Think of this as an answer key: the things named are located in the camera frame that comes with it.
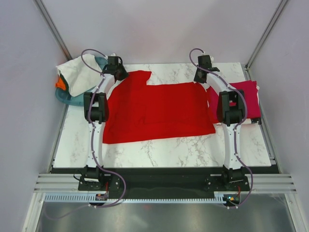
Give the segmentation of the aluminium frame post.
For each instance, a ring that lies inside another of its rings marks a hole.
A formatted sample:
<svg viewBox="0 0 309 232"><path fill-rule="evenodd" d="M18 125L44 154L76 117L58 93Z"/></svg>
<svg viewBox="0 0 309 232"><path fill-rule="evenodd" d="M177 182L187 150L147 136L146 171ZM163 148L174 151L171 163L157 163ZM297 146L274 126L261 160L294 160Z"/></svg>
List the aluminium frame post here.
<svg viewBox="0 0 309 232"><path fill-rule="evenodd" d="M55 39L57 45L59 46L60 50L62 51L63 55L65 56L66 60L71 60L72 56L61 37L52 17L50 16L44 2L42 0L34 0L33 1L36 7L38 8L40 14L42 15L45 23L47 24L53 38Z"/></svg>
<svg viewBox="0 0 309 232"><path fill-rule="evenodd" d="M267 41L269 35L273 31L276 23L278 22L280 16L282 15L283 11L285 10L286 6L288 5L289 0L280 0L278 6L276 7L272 17L270 18L265 30L263 31L257 45L255 46L252 54L249 57L249 60L245 64L245 70L248 71L250 67L253 65L257 55L259 54L260 50L262 49L264 43Z"/></svg>

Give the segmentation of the dark green garment in basket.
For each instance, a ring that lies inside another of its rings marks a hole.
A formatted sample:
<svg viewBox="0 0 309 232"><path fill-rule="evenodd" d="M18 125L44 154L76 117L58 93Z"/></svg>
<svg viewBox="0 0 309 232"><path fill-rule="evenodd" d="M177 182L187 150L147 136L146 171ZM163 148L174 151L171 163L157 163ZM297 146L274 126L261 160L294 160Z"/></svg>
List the dark green garment in basket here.
<svg viewBox="0 0 309 232"><path fill-rule="evenodd" d="M68 92L69 91L69 84L67 80L64 78L62 74L59 75L59 78L61 80L61 89Z"/></svg>

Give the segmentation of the left aluminium frame post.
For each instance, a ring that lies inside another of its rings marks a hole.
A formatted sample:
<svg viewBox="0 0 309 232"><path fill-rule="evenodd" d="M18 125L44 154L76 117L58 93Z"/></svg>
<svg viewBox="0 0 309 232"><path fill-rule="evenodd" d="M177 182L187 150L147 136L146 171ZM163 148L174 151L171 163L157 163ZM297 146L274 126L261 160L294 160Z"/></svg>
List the left aluminium frame post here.
<svg viewBox="0 0 309 232"><path fill-rule="evenodd" d="M50 16L44 2L42 0L34 0L33 1L36 7L38 8L40 14L42 15L45 23L47 24L53 38L55 39L57 45L59 46L60 50L62 51L63 55L65 56L66 60L71 60L72 56L61 37L52 17Z"/></svg>

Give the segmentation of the orange garment in basket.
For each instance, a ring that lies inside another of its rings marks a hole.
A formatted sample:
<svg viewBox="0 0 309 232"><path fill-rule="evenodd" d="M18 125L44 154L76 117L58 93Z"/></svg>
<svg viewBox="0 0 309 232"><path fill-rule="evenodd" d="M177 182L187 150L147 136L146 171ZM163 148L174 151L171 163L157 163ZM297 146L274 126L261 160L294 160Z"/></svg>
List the orange garment in basket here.
<svg viewBox="0 0 309 232"><path fill-rule="evenodd" d="M55 83L55 87L66 91L66 84L60 76L58 76L58 81Z"/></svg>

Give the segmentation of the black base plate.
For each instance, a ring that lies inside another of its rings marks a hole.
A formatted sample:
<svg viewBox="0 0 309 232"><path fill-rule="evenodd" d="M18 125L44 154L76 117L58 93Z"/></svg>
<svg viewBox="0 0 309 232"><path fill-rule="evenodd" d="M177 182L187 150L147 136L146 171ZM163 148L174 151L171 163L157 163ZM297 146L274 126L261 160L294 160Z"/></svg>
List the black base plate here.
<svg viewBox="0 0 309 232"><path fill-rule="evenodd" d="M246 192L250 189L246 171L242 182L224 185L222 167L213 168L110 168L124 184L111 176L108 194L113 197L211 197L215 192Z"/></svg>

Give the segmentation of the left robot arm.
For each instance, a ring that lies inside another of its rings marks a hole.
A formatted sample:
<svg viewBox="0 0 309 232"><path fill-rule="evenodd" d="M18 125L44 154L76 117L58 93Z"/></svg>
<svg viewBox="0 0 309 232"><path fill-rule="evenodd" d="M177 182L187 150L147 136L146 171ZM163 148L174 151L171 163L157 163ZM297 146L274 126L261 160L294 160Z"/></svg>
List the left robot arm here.
<svg viewBox="0 0 309 232"><path fill-rule="evenodd" d="M108 191L111 176L116 176L116 184L124 184L124 179L116 172L104 168L102 156L103 132L109 118L107 94L116 79L122 74L123 65L105 65L100 72L102 80L91 92L84 94L84 117L89 126L89 149L86 166L80 171L79 191Z"/></svg>

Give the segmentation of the folded red t-shirt in stack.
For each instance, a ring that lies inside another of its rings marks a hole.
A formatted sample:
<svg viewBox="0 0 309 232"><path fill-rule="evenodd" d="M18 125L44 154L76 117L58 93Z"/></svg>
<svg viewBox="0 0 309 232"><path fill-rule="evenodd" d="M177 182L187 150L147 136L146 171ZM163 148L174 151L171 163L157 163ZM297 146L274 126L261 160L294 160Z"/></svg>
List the folded red t-shirt in stack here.
<svg viewBox="0 0 309 232"><path fill-rule="evenodd" d="M208 97L208 116L213 124L217 124L219 123L217 118L217 105L219 96L212 87L209 87L206 93Z"/></svg>

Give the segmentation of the right aluminium frame post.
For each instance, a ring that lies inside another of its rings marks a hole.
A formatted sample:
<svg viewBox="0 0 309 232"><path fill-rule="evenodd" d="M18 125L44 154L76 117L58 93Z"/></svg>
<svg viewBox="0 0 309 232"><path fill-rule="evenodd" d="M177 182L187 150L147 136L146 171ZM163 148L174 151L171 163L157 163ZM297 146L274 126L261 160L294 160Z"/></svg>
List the right aluminium frame post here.
<svg viewBox="0 0 309 232"><path fill-rule="evenodd" d="M270 18L265 30L263 31L257 45L255 46L252 54L249 57L249 60L245 64L245 70L248 71L250 67L253 65L257 55L259 54L260 50L262 49L264 43L267 41L269 35L273 31L276 23L278 22L280 16L282 15L283 11L285 10L286 6L288 5L289 0L280 0L278 6L276 7L272 17Z"/></svg>

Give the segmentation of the red t-shirt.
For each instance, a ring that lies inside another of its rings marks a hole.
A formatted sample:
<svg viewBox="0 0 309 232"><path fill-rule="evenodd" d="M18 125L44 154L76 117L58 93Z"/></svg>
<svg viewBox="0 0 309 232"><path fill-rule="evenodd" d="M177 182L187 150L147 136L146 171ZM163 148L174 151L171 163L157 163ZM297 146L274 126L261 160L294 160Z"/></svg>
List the red t-shirt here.
<svg viewBox="0 0 309 232"><path fill-rule="evenodd" d="M214 134L208 96L199 83L149 85L150 71L134 71L108 98L103 143Z"/></svg>
<svg viewBox="0 0 309 232"><path fill-rule="evenodd" d="M219 123L217 118L217 105L219 96L212 87L209 87L206 93L208 97L208 116L213 124L217 124Z"/></svg>

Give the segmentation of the white t-shirt in basket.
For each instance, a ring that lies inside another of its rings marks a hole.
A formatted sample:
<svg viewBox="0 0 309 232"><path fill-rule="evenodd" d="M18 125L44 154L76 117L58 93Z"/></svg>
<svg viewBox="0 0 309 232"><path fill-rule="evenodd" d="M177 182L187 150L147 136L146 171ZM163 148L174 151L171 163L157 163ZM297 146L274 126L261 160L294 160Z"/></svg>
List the white t-shirt in basket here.
<svg viewBox="0 0 309 232"><path fill-rule="evenodd" d="M69 94L73 97L92 89L101 81L99 67L92 54L70 60L56 66L58 76L62 74L69 84Z"/></svg>

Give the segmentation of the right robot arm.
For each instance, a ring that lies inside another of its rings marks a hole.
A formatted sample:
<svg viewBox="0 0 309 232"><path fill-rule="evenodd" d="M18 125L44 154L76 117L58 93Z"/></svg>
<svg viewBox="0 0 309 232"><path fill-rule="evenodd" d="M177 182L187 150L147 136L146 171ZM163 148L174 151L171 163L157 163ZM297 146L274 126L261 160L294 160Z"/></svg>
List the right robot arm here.
<svg viewBox="0 0 309 232"><path fill-rule="evenodd" d="M221 123L225 139L225 159L221 175L222 187L233 190L245 180L240 162L239 144L241 124L247 119L248 109L244 91L234 88L220 75L218 69L196 66L196 82L206 83L218 94L217 119Z"/></svg>

